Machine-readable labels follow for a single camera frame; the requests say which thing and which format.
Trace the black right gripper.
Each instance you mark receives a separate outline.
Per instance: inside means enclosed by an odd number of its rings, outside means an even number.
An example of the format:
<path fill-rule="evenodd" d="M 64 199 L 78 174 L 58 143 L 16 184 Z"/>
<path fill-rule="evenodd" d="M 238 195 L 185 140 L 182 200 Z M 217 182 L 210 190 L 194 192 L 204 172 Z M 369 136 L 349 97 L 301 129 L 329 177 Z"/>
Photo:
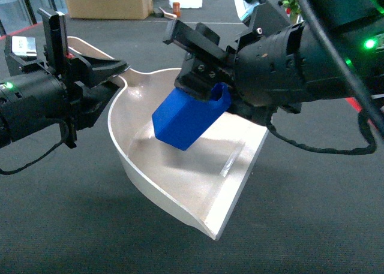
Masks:
<path fill-rule="evenodd" d="M 238 48 L 219 47 L 219 36 L 202 23 L 192 29 L 180 20 L 168 23 L 165 44 L 176 44 L 187 54 L 175 87 L 189 96 L 207 102 L 214 97 L 217 84 L 227 86 L 229 113 L 264 126 L 277 109 L 299 114 L 302 107 L 303 82 L 294 53 L 287 47 L 278 50 L 279 39 L 301 29 L 290 26 L 268 37 L 254 31 L 244 33 Z"/>

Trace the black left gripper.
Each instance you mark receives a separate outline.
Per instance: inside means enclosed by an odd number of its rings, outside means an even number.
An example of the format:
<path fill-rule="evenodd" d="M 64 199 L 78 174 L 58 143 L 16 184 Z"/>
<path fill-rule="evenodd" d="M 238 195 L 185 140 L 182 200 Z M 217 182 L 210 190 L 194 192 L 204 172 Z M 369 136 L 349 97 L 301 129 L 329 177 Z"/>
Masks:
<path fill-rule="evenodd" d="M 38 13 L 46 38 L 45 61 L 37 58 L 35 38 L 8 35 L 5 39 L 10 77 L 4 81 L 4 144 L 59 124 L 64 143 L 73 148 L 77 131 L 93 127 L 119 90 L 104 82 L 123 73 L 128 64 L 82 55 L 80 81 L 86 86 L 70 82 L 67 63 L 74 55 L 68 51 L 65 16 L 51 9 L 41 8 Z"/>

